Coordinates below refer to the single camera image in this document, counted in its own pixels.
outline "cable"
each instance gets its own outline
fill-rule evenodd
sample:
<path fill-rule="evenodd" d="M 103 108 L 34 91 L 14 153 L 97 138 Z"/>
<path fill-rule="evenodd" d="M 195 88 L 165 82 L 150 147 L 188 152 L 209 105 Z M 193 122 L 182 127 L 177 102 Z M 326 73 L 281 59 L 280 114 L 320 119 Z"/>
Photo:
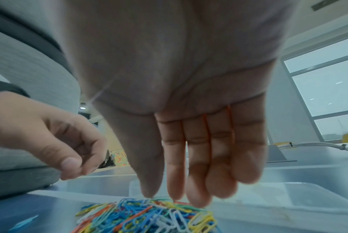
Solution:
<path fill-rule="evenodd" d="M 283 144 L 277 146 L 280 150 L 286 149 L 286 148 L 292 148 L 292 147 L 304 147 L 304 146 L 326 146 L 326 147 L 332 147 L 339 150 L 346 150 L 348 151 L 348 147 L 346 147 L 346 144 L 343 145 L 337 145 L 333 143 L 328 142 L 290 142 L 288 144 Z"/>

